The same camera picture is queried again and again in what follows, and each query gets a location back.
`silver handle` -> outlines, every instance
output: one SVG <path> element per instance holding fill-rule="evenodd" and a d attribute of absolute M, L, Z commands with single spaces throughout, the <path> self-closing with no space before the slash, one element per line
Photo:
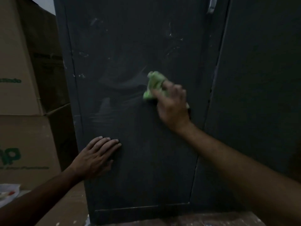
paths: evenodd
<path fill-rule="evenodd" d="M 217 0 L 210 0 L 209 1 L 209 7 L 208 7 L 208 12 L 209 14 L 212 14 L 215 10 Z"/>

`person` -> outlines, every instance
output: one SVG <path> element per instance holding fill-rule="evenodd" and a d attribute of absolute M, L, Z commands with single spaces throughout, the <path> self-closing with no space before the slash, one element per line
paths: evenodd
<path fill-rule="evenodd" d="M 215 166 L 239 200 L 268 226 L 301 225 L 301 184 L 198 129 L 189 119 L 182 86 L 164 81 L 163 87 L 169 97 L 152 90 L 160 119 Z M 1 224 L 36 224 L 76 183 L 110 170 L 107 160 L 118 147 L 117 140 L 93 139 L 64 172 L 1 208 Z"/>

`hand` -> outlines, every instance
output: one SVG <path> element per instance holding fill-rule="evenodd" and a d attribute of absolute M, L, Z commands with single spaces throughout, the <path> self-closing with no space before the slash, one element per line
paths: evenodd
<path fill-rule="evenodd" d="M 113 160 L 108 158 L 121 146 L 118 140 L 96 137 L 78 154 L 68 167 L 81 179 L 104 175 L 111 170 Z"/>
<path fill-rule="evenodd" d="M 151 89 L 152 94 L 158 99 L 159 117 L 172 131 L 181 133 L 190 124 L 186 108 L 186 90 L 181 85 L 175 85 L 167 80 L 162 86 L 168 91 L 169 97 L 158 90 Z"/>

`person's right arm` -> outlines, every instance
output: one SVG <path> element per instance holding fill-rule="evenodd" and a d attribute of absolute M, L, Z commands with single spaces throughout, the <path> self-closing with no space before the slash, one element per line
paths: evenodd
<path fill-rule="evenodd" d="M 186 91 L 169 81 L 164 87 L 169 97 L 152 90 L 161 120 L 216 167 L 240 201 L 266 225 L 301 225 L 301 184 L 198 129 L 189 120 Z"/>

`person's left hand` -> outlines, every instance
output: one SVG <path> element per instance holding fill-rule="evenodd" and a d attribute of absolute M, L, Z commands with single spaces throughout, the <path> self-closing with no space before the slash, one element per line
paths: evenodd
<path fill-rule="evenodd" d="M 79 179 L 90 179 L 111 170 L 113 160 L 108 158 L 121 146 L 118 140 L 96 137 L 78 154 L 68 167 Z"/>

